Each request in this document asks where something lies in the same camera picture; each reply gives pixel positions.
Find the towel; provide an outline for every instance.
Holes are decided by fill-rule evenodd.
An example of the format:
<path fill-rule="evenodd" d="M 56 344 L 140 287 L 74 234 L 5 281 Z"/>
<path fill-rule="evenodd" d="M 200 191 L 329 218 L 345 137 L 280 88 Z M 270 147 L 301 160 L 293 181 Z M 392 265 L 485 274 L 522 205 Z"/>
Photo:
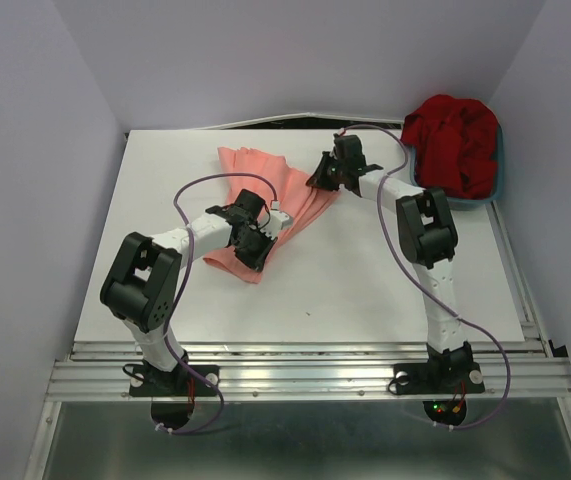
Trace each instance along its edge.
<path fill-rule="evenodd" d="M 221 147 L 218 158 L 224 172 L 247 172 L 265 177 L 276 188 L 280 209 L 294 218 L 294 224 L 280 233 L 274 248 L 265 261 L 269 264 L 278 248 L 311 224 L 336 200 L 339 192 L 317 190 L 305 185 L 309 174 L 287 165 L 285 157 L 270 155 L 251 148 L 232 150 Z M 273 200 L 271 189 L 262 181 L 251 177 L 228 177 L 230 184 L 226 204 L 233 203 L 239 192 L 246 188 L 260 195 L 269 206 Z M 232 249 L 223 248 L 204 257 L 205 263 L 248 283 L 259 283 L 263 272 L 255 272 L 243 265 Z"/>
<path fill-rule="evenodd" d="M 490 196 L 498 120 L 478 100 L 436 95 L 405 117 L 401 141 L 416 148 L 416 181 L 450 197 Z"/>

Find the crumpled pink fabric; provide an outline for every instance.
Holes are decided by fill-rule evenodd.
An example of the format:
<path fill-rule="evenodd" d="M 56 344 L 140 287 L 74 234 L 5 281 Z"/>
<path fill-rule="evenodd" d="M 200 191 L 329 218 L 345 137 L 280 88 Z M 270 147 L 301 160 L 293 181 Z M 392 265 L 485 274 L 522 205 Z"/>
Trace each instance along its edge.
<path fill-rule="evenodd" d="M 280 245 L 293 238 L 312 223 L 338 197 L 339 192 L 326 192 L 305 185 L 309 174 L 287 165 L 285 157 L 270 155 L 252 148 L 232 150 L 220 147 L 218 158 L 226 173 L 256 173 L 272 182 L 278 194 L 280 208 L 294 217 L 294 225 L 281 232 L 265 261 L 265 268 Z M 228 177 L 230 184 L 226 204 L 232 203 L 243 188 L 260 195 L 269 206 L 273 200 L 271 189 L 262 181 L 251 177 Z M 205 263 L 236 275 L 248 283 L 259 283 L 263 273 L 255 272 L 243 265 L 230 248 L 223 248 L 204 257 Z"/>

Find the wall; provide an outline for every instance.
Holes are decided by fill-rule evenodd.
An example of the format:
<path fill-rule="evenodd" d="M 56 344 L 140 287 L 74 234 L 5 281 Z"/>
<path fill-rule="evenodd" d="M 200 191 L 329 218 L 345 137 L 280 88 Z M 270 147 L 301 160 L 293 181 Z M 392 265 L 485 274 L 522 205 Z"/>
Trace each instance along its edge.
<path fill-rule="evenodd" d="M 0 1 L 0 479 L 22 478 L 123 148 L 50 0 Z"/>
<path fill-rule="evenodd" d="M 508 230 L 551 336 L 571 357 L 571 2 L 548 0 L 491 107 L 507 142 Z"/>
<path fill-rule="evenodd" d="M 127 128 L 489 100 L 543 0 L 54 0 Z"/>

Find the red cloth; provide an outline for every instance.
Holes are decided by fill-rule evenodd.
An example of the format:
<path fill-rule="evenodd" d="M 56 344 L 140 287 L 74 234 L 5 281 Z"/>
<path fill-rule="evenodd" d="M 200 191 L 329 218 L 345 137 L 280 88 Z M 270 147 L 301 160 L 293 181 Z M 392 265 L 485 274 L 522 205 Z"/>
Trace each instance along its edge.
<path fill-rule="evenodd" d="M 450 197 L 490 196 L 498 169 L 498 120 L 478 100 L 436 95 L 405 118 L 401 140 L 416 148 L 416 181 Z"/>

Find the white tabletop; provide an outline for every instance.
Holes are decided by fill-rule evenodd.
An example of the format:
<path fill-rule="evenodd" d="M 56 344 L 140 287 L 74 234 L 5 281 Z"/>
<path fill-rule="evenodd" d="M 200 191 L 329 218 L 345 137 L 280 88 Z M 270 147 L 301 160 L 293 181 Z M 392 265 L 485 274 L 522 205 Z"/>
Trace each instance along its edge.
<path fill-rule="evenodd" d="M 386 135 L 359 131 L 369 163 L 386 169 L 402 161 Z M 257 148 L 284 155 L 313 172 L 331 149 L 329 130 L 133 131 L 110 206 L 83 306 L 76 341 L 132 340 L 99 291 L 123 238 L 181 224 L 175 192 L 195 178 L 220 172 L 217 147 Z M 407 169 L 399 174 L 407 178 Z M 181 205 L 191 218 L 221 205 L 226 180 L 188 190 Z M 387 215 L 392 239 L 396 220 Z M 454 212 L 458 310 L 501 341 L 522 341 L 519 317 L 490 224 L 480 208 Z M 381 233 L 374 203 L 343 192 L 312 225 L 284 245 L 263 281 L 246 284 L 198 260 L 172 318 L 179 341 L 190 342 L 424 342 L 421 294 L 400 272 Z M 468 329 L 471 340 L 486 341 Z"/>

